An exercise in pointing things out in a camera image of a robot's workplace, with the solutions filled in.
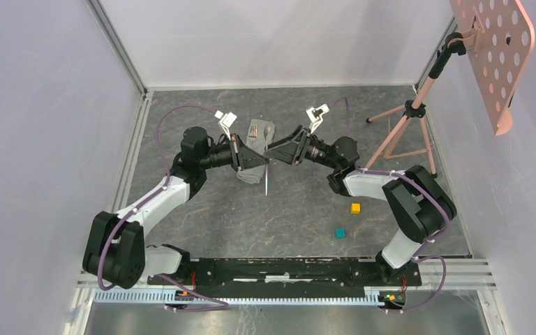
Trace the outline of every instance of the cable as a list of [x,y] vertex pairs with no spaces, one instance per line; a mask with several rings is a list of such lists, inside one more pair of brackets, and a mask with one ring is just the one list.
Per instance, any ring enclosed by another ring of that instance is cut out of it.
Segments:
[[[416,182],[411,180],[410,178],[404,176],[401,173],[397,173],[397,172],[393,172],[393,171],[391,171],[391,172],[371,171],[371,170],[363,169],[361,167],[357,167],[357,170],[361,171],[364,174],[373,174],[373,175],[377,175],[377,176],[392,176],[392,177],[397,177],[399,179],[402,179],[402,180],[406,181],[408,184],[410,184],[411,186],[416,188],[418,190],[418,192],[420,192],[436,208],[436,210],[442,216],[442,219],[445,220],[445,226],[443,228],[441,228],[440,230],[438,230],[437,232],[435,232],[434,234],[432,234],[432,236],[430,236],[429,239],[427,239],[414,252],[414,255],[418,255],[420,253],[420,251],[425,246],[428,246],[431,243],[431,241],[433,240],[432,239],[433,237],[438,238],[439,236],[444,234],[447,231],[447,229],[449,228],[449,226],[451,225],[451,221],[449,220],[449,216],[447,215],[447,213],[445,213],[445,211],[442,209],[440,204],[435,200],[435,198],[433,198],[432,195],[430,195],[428,192],[426,192],[422,187],[420,187],[420,185],[416,184]],[[441,276],[438,288],[436,289],[436,291],[433,293],[433,295],[428,300],[426,300],[425,302],[423,302],[423,303],[421,303],[419,305],[416,305],[416,306],[413,306],[413,307],[410,307],[410,308],[406,308],[406,309],[403,309],[401,311],[395,311],[395,310],[386,309],[385,313],[405,313],[405,312],[413,311],[415,309],[419,309],[421,307],[425,307],[426,305],[430,304],[434,299],[436,299],[436,297],[440,294],[440,291],[442,290],[443,285],[445,284],[445,278],[447,277],[447,264],[445,263],[445,259],[443,259],[442,256],[440,256],[440,255],[429,255],[429,256],[426,256],[426,257],[423,257],[423,258],[418,258],[417,256],[413,256],[412,258],[414,260],[414,263],[421,263],[421,262],[423,262],[425,260],[430,260],[430,259],[433,259],[433,258],[436,258],[436,259],[440,260],[440,262],[442,264],[442,276]]]
[[174,308],[173,309],[174,312],[192,313],[192,312],[220,311],[220,310],[223,310],[223,309],[226,309],[226,308],[229,307],[229,303],[227,303],[226,301],[217,300],[217,299],[214,299],[214,298],[211,298],[211,297],[207,297],[206,295],[201,295],[200,293],[194,292],[194,291],[190,290],[189,288],[187,288],[186,286],[184,286],[184,285],[178,283],[177,281],[175,281],[174,279],[170,278],[166,274],[157,274],[156,276],[161,278],[161,279],[163,279],[164,281],[170,282],[174,286],[177,286],[180,290],[183,290],[183,291],[186,291],[186,292],[190,293],[194,297],[198,297],[198,298],[201,298],[201,299],[206,300],[208,302],[214,302],[215,304],[220,305],[220,306],[214,306],[214,307],[202,307],[202,308],[197,308],[197,309],[187,309],[187,308],[186,309],[178,309],[178,308]]
[[107,255],[107,252],[109,251],[110,246],[112,245],[112,240],[114,239],[114,236],[116,236],[116,234],[118,233],[118,231],[120,230],[122,225],[133,214],[137,213],[142,206],[144,206],[146,203],[148,203],[153,198],[155,198],[159,193],[161,193],[164,190],[166,190],[167,186],[170,184],[171,165],[168,162],[168,159],[165,157],[165,154],[163,153],[163,149],[161,149],[161,143],[159,141],[159,130],[161,128],[161,123],[163,122],[163,120],[165,120],[166,117],[168,117],[168,115],[172,114],[176,110],[179,110],[181,108],[187,108],[187,107],[198,108],[200,110],[206,110],[206,111],[211,112],[211,113],[214,114],[213,110],[211,110],[211,109],[209,109],[207,107],[204,107],[204,106],[199,106],[199,105],[180,105],[180,106],[174,107],[172,110],[170,110],[169,112],[165,113],[165,115],[163,115],[163,117],[161,117],[161,119],[157,123],[157,127],[155,128],[155,141],[157,142],[157,150],[159,151],[159,156],[161,157],[161,160],[163,161],[163,164],[165,164],[165,169],[166,169],[165,181],[163,182],[163,185],[160,188],[156,189],[153,193],[151,193],[150,196],[146,197],[145,199],[143,199],[143,201],[141,201],[138,204],[136,204],[134,206],[133,210],[131,210],[128,213],[126,213],[126,215],[124,215],[120,219],[120,221],[118,221],[118,223],[114,226],[114,229],[112,229],[112,232],[110,233],[110,236],[108,236],[107,240],[105,241],[105,244],[103,245],[102,253],[100,255],[100,262],[98,263],[98,275],[97,275],[97,277],[98,277],[98,286],[103,291],[110,290],[111,288],[116,286],[114,284],[111,284],[109,286],[105,286],[104,283],[103,283],[103,264],[105,262],[105,256]]
[[330,107],[334,107],[337,103],[344,100],[344,103],[346,104],[346,126],[348,128],[348,137],[350,137],[350,134],[352,134],[352,126],[350,125],[350,117],[348,117],[348,113],[350,112],[350,106],[348,105],[348,98],[345,96],[342,96],[335,100],[333,103],[328,104]]

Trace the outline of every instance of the gray napkin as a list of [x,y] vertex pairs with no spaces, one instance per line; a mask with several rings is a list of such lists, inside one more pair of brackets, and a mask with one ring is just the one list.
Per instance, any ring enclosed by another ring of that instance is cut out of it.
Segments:
[[[249,132],[253,124],[258,125],[258,136],[255,139],[249,137]],[[264,137],[264,129],[268,125],[271,126],[271,129],[268,132],[267,136]],[[253,151],[259,154],[263,154],[264,151],[266,150],[266,143],[268,144],[272,143],[275,130],[276,130],[276,125],[273,124],[272,122],[252,119],[250,123],[250,127],[248,129],[248,137],[246,139],[246,145],[250,147]],[[237,173],[237,178],[239,178],[242,181],[245,181],[248,184],[259,184],[260,180],[262,180],[262,176],[264,175],[265,170],[266,170],[266,166],[262,165],[262,166],[254,167],[252,169],[239,171]]]

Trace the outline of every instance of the purple cable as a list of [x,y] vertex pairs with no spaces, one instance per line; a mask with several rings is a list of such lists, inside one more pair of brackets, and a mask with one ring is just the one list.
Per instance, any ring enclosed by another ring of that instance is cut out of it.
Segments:
[[186,291],[186,292],[190,293],[191,295],[193,295],[194,297],[198,297],[198,298],[207,300],[208,302],[214,302],[215,304],[220,305],[220,306],[215,306],[215,307],[203,307],[203,308],[197,308],[197,309],[177,309],[176,308],[176,309],[174,309],[175,312],[192,313],[192,312],[220,311],[222,309],[226,309],[226,308],[229,307],[229,303],[227,303],[225,301],[217,300],[217,299],[214,299],[214,298],[211,298],[211,297],[207,297],[206,295],[201,295],[200,293],[196,293],[196,292],[190,290],[189,288],[187,288],[186,286],[178,283],[174,279],[170,278],[166,274],[157,274],[156,276],[161,278],[161,279],[163,279],[164,281],[169,281],[173,286],[177,286],[178,288],[180,288],[180,290]]
[[[410,184],[412,187],[416,188],[418,190],[418,192],[420,192],[436,208],[436,210],[442,216],[443,220],[445,220],[445,226],[442,229],[440,229],[439,231],[437,231],[435,234],[433,234],[431,236],[431,238],[432,237],[439,237],[440,235],[444,234],[445,231],[447,230],[447,228],[451,225],[451,221],[449,220],[449,216],[447,215],[447,213],[445,213],[445,210],[442,209],[442,207],[435,200],[435,198],[433,198],[432,195],[430,195],[428,192],[426,192],[422,187],[420,187],[420,185],[416,184],[416,182],[411,180],[410,178],[404,176],[401,173],[397,173],[397,172],[371,171],[371,170],[363,169],[361,167],[357,167],[357,170],[361,171],[364,174],[374,174],[374,175],[377,175],[377,176],[398,177],[398,178],[404,180],[405,182],[407,182],[408,184]],[[427,246],[429,243],[431,243],[430,239],[427,239],[426,242],[424,242],[414,252],[414,255],[418,255],[420,253],[420,251],[425,246]],[[413,307],[410,307],[410,308],[406,308],[406,309],[403,309],[401,311],[395,311],[395,310],[391,310],[391,309],[386,309],[386,312],[391,312],[391,313],[395,313],[395,314],[401,314],[401,313],[413,311],[415,309],[425,307],[426,305],[430,304],[434,299],[436,299],[436,297],[440,294],[440,291],[441,291],[443,285],[445,284],[445,278],[447,278],[447,264],[445,263],[445,260],[440,255],[429,255],[429,256],[426,256],[426,257],[423,257],[423,258],[415,259],[414,263],[421,263],[421,262],[423,262],[425,260],[430,260],[430,259],[433,259],[433,258],[439,259],[441,264],[442,264],[442,276],[441,276],[441,279],[440,279],[440,283],[439,283],[438,288],[436,289],[436,291],[433,293],[433,295],[428,300],[426,300],[425,302],[421,303],[420,305],[416,305],[416,306],[413,306]]]
[[104,264],[104,261],[105,261],[105,256],[107,255],[107,252],[110,249],[110,245],[112,245],[112,240],[114,239],[114,236],[116,236],[116,234],[118,233],[118,231],[120,230],[122,225],[135,213],[135,211],[138,211],[140,209],[140,207],[144,206],[146,203],[148,203],[153,198],[155,198],[159,193],[163,192],[163,188],[170,184],[170,177],[171,177],[170,168],[171,167],[170,167],[170,162],[168,162],[167,158],[165,157],[165,154],[163,153],[163,149],[161,149],[161,143],[159,142],[159,129],[161,128],[161,123],[163,122],[163,120],[165,120],[166,117],[168,117],[169,114],[172,114],[176,110],[179,110],[181,108],[186,108],[186,107],[198,108],[200,110],[206,110],[206,111],[211,112],[211,113],[214,114],[213,110],[211,110],[211,109],[209,109],[207,107],[204,107],[204,106],[199,106],[199,105],[180,105],[180,106],[177,106],[177,107],[173,108],[169,112],[165,113],[165,115],[163,115],[163,117],[157,123],[157,127],[155,129],[155,141],[157,142],[157,150],[159,151],[159,155],[161,156],[161,160],[165,164],[167,177],[166,177],[165,182],[163,183],[162,187],[158,188],[157,190],[155,190],[155,192],[151,193],[150,196],[146,197],[145,199],[143,199],[143,201],[139,202],[133,208],[132,211],[129,211],[128,213],[126,213],[126,215],[123,216],[120,219],[120,221],[118,221],[118,223],[114,226],[114,229],[112,229],[112,232],[110,233],[110,236],[105,241],[105,244],[103,245],[102,253],[101,253],[101,256],[100,256],[100,262],[98,263],[98,286],[102,291],[107,291],[107,290],[109,290],[109,289],[111,289],[111,288],[113,288],[115,286],[114,284],[112,284],[110,286],[105,286],[104,283],[103,283],[103,264]]
[[338,98],[333,103],[328,104],[330,107],[334,107],[337,103],[344,100],[344,103],[346,104],[346,126],[348,127],[348,137],[350,137],[350,134],[352,133],[352,126],[350,125],[350,117],[348,117],[348,113],[350,112],[350,105],[348,105],[348,98],[345,96],[342,96]]

